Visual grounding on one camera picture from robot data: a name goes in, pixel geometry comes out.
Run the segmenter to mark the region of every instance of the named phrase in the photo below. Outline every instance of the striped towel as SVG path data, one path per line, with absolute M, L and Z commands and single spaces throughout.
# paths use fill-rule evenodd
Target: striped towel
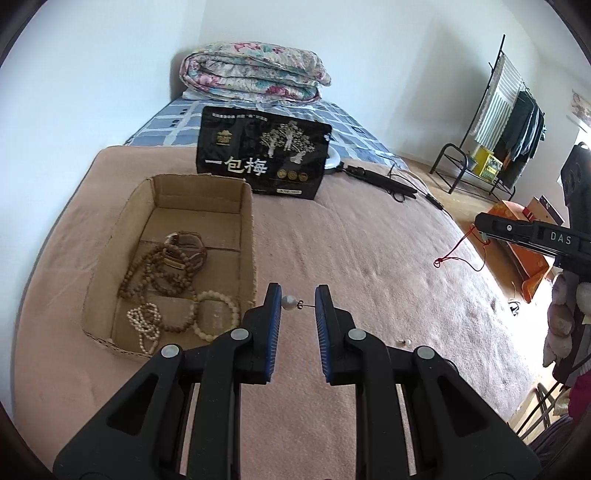
M 480 108 L 478 121 L 470 132 L 483 147 L 491 151 L 495 149 L 507 126 L 521 86 L 521 75 L 507 55 L 501 54 L 488 95 Z

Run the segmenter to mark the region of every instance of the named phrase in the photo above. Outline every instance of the red string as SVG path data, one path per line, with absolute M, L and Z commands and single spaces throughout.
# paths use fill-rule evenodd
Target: red string
M 441 264 L 443 262 L 445 262 L 445 260 L 461 260 L 464 263 L 467 263 L 468 265 L 470 265 L 470 268 L 472 270 L 474 270 L 475 272 L 480 272 L 484 266 L 486 265 L 486 246 L 491 244 L 490 240 L 487 240 L 486 242 L 484 240 L 482 240 L 482 238 L 480 238 L 477 234 L 474 233 L 474 230 L 476 229 L 476 226 L 474 224 L 470 225 L 470 229 L 468 230 L 468 233 L 466 235 L 464 235 L 461 240 L 456 243 L 456 246 L 453 247 L 451 249 L 451 251 L 445 256 L 445 257 L 441 257 L 441 258 L 437 258 L 435 260 L 435 262 L 433 262 L 433 266 L 435 268 L 439 268 L 441 267 Z M 482 266 L 478 269 L 474 268 L 474 266 L 466 259 L 464 258 L 460 258 L 460 257 L 450 257 L 450 255 L 453 253 L 453 251 L 460 246 L 460 244 L 470 236 L 470 234 L 474 235 L 474 237 L 483 245 L 483 249 L 484 249 L 484 263 L 482 264 Z

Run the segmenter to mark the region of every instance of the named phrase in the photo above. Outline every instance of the black snack bag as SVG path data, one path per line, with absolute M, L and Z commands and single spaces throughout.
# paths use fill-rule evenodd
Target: black snack bag
M 313 199 L 332 127 L 259 110 L 203 109 L 197 172 L 245 179 L 253 192 Z

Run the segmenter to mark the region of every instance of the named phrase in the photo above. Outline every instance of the wooden floor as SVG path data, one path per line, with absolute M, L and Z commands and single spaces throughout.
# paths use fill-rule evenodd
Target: wooden floor
M 470 226 L 474 222 L 474 218 L 478 213 L 487 212 L 494 204 L 494 201 L 496 201 L 494 197 L 492 197 L 494 201 L 488 201 L 460 190 L 455 190 L 450 195 L 448 194 L 449 186 L 446 185 L 445 182 L 443 182 L 435 174 L 429 175 L 430 166 L 408 159 L 405 159 L 405 161 L 408 164 L 408 168 L 425 182 L 425 184 L 431 190 L 433 196 L 443 204 L 445 209 L 450 213 L 452 218 L 460 226 L 463 232 L 467 232 L 470 229 Z M 478 242 L 472 235 L 470 236 L 470 241 L 472 241 L 472 244 L 476 247 L 480 253 L 480 256 L 484 259 L 484 250 L 482 244 Z M 519 271 L 513 264 L 509 254 L 498 242 L 493 241 L 489 246 L 486 247 L 486 265 L 488 266 L 508 301 L 519 301 L 520 311 L 522 311 L 522 309 L 535 308 L 534 305 L 528 305 L 524 301 L 523 296 L 521 295 L 522 280 Z M 544 301 L 544 299 L 539 299 L 538 297 L 536 297 L 534 300 Z M 543 316 L 540 318 L 540 321 L 545 322 L 545 315 L 540 316 Z M 542 383 L 542 385 L 548 389 L 554 384 L 551 367 L 543 368 L 540 366 L 540 371 L 537 377 L 537 381 Z M 517 413 L 509 420 L 509 425 L 513 428 L 518 427 L 522 421 L 525 420 L 526 415 L 528 415 L 529 412 L 536 406 L 536 403 L 537 400 L 535 394 L 530 393 Z M 537 419 L 538 417 L 538 414 L 533 415 L 533 420 Z M 532 441 L 533 438 L 541 433 L 542 430 L 543 427 L 541 425 L 538 426 L 532 432 L 532 434 L 525 439 L 526 443 Z

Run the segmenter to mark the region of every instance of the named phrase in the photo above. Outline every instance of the pink bedspread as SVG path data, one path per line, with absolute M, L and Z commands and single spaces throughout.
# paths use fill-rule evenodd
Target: pink bedspread
M 194 171 L 192 148 L 103 150 L 48 240 L 15 353 L 15 422 L 47 465 L 140 366 L 80 328 L 86 288 L 114 221 L 142 179 Z M 461 262 L 433 268 L 462 233 L 423 198 L 397 203 L 335 174 L 314 201 L 255 196 L 254 217 L 259 300 L 271 281 L 307 303 L 316 285 L 328 283 L 335 305 L 350 310 L 359 327 L 390 345 L 408 338 L 413 347 L 433 346 L 501 416 L 525 397 L 540 360 L 526 358 L 525 345 L 536 333 L 513 327 L 487 269 L 475 273 Z M 480 261 L 467 242 L 457 253 Z M 354 408 L 352 387 L 324 381 L 313 311 L 284 312 L 273 382 L 243 389 L 243 478 L 354 478 Z

